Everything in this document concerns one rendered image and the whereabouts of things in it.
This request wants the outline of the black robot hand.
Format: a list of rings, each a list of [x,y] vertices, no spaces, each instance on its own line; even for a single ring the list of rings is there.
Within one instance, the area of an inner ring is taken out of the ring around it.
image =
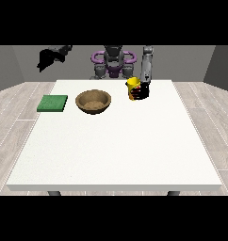
[[[64,62],[65,56],[59,52],[55,52],[49,49],[40,51],[40,62],[37,67],[42,72],[45,68],[51,66],[55,61]]]
[[[141,82],[140,85],[131,90],[131,95],[134,100],[143,100],[149,97],[149,84]]]

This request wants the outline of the yellow cup with melon print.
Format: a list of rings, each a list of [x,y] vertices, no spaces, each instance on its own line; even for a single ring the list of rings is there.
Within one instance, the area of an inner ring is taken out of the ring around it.
[[[129,99],[132,101],[137,100],[140,92],[140,79],[131,77],[126,81],[126,86],[128,87]]]

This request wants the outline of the green square pad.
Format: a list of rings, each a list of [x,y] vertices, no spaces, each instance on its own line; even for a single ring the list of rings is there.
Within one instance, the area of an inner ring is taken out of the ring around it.
[[[62,112],[68,100],[67,95],[44,95],[37,107],[38,112]]]

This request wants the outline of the brown wooden bowl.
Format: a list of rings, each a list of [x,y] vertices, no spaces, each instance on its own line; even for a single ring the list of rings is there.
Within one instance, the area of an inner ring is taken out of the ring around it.
[[[99,89],[86,90],[75,98],[75,103],[83,112],[96,115],[104,112],[109,107],[111,96]]]

